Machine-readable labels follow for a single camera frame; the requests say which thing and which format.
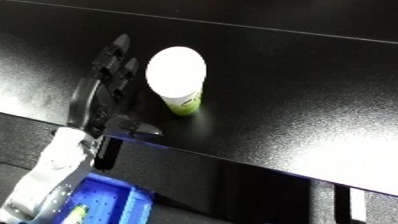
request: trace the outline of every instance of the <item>blue tray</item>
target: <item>blue tray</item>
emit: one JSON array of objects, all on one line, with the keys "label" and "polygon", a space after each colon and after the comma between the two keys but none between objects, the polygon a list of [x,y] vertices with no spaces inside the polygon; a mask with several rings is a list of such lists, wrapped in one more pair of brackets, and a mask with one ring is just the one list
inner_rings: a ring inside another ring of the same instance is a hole
[{"label": "blue tray", "polygon": [[89,207],[84,224],[145,224],[153,192],[126,182],[89,174],[55,218],[59,224],[79,204]]}]

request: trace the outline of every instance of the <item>black tabletop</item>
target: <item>black tabletop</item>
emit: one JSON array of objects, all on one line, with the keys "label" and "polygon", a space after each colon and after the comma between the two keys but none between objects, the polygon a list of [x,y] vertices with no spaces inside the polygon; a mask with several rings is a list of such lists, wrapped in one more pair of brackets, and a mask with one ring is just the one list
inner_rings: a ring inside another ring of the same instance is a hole
[{"label": "black tabletop", "polygon": [[207,63],[194,117],[173,116],[140,80],[128,112],[160,127],[163,147],[398,194],[394,43],[0,1],[0,111],[64,124],[79,78],[121,33],[141,77],[169,46]]}]

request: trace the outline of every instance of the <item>green label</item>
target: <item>green label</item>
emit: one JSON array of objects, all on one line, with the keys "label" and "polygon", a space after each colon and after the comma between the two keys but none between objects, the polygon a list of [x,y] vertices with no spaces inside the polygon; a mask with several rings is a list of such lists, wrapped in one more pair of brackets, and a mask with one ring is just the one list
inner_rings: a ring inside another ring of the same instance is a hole
[{"label": "green label", "polygon": [[182,104],[167,104],[170,110],[179,116],[188,116],[199,108],[202,101],[202,92],[198,92],[194,98],[189,99]]}]

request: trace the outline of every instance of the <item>robotic hand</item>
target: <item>robotic hand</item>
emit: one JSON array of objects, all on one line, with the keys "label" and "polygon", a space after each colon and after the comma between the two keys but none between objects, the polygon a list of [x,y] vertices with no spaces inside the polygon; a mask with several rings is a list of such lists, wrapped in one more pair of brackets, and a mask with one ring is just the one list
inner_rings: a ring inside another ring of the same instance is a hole
[{"label": "robotic hand", "polygon": [[[110,135],[108,123],[118,115],[124,90],[138,69],[135,58],[119,69],[128,47],[127,35],[117,38],[102,50],[92,70],[80,80],[70,103],[67,126],[57,130],[33,170],[17,183],[0,209],[0,224],[52,223],[92,170],[104,135]],[[123,139],[136,133],[162,135],[149,124],[118,121]]]}]

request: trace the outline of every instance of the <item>cup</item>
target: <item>cup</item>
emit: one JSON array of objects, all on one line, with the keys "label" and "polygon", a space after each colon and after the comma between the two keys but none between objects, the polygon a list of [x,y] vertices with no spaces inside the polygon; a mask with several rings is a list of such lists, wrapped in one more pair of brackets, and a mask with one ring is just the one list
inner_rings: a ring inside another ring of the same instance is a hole
[{"label": "cup", "polygon": [[172,112],[189,116],[198,111],[206,64],[196,51],[170,47],[157,53],[146,69],[146,79]]}]

